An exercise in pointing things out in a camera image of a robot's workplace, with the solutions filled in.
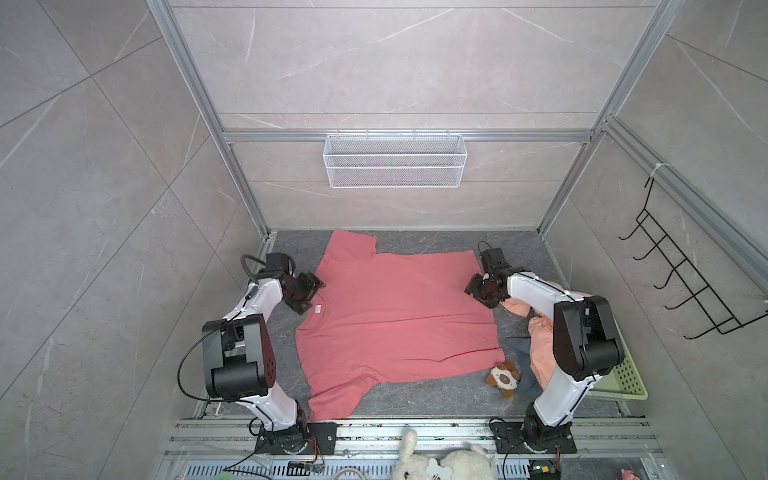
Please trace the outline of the dark pink t-shirt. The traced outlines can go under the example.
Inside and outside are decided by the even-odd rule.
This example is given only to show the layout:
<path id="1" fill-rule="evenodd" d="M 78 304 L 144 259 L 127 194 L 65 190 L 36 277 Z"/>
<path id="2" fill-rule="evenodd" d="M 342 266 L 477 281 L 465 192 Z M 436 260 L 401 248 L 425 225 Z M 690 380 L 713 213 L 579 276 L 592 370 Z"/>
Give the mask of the dark pink t-shirt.
<path id="1" fill-rule="evenodd" d="M 465 288 L 470 251 L 380 253 L 377 237 L 332 233 L 315 271 L 323 282 L 297 328 L 314 422 L 350 416 L 376 385 L 489 370 L 504 359 L 490 309 Z"/>

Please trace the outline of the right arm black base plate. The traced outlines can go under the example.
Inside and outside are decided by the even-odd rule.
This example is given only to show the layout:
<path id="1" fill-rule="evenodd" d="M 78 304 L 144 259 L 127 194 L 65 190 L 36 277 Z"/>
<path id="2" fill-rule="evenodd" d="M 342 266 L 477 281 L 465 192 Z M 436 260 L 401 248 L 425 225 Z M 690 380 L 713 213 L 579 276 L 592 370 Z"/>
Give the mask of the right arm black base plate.
<path id="1" fill-rule="evenodd" d="M 499 454 L 575 454 L 577 447 L 571 423 L 557 427 L 539 426 L 536 422 L 506 421 L 492 418 L 488 422 Z"/>

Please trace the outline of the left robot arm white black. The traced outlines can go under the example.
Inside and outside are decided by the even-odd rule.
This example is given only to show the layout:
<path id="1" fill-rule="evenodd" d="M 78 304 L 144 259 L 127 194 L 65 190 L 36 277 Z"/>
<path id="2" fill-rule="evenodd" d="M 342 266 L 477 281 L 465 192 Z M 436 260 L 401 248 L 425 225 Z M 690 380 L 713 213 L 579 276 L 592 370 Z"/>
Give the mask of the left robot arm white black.
<path id="1" fill-rule="evenodd" d="M 203 376 L 207 394 L 247 408 L 261 422 L 273 449 L 297 454 L 310 442 L 306 415 L 277 383 L 277 361 L 267 322 L 278 304 L 301 315 L 323 287 L 312 273 L 298 273 L 280 252 L 261 260 L 241 256 L 249 281 L 238 305 L 202 327 Z"/>

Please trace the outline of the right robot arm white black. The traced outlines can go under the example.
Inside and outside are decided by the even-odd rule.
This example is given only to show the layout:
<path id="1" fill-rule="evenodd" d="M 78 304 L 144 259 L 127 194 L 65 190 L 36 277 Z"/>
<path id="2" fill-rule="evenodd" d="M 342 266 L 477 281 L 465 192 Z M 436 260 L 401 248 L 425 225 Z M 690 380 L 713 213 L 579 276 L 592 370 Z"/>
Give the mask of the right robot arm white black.
<path id="1" fill-rule="evenodd" d="M 573 453 L 571 425 L 587 393 L 625 357 L 609 302 L 546 282 L 511 266 L 501 249 L 480 252 L 482 272 L 465 292 L 488 308 L 504 300 L 520 301 L 543 314 L 553 326 L 556 366 L 542 394 L 527 408 L 521 433 L 509 440 L 513 451 Z"/>

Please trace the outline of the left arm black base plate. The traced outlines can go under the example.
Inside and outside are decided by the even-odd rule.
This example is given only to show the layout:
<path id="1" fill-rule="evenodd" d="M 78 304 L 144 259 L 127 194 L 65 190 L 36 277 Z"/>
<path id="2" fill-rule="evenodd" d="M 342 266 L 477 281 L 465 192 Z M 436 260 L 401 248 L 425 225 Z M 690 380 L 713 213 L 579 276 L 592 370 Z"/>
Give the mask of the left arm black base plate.
<path id="1" fill-rule="evenodd" d="M 332 455 L 335 453 L 339 424 L 308 423 L 286 430 L 262 429 L 256 436 L 256 453 L 288 455 Z"/>

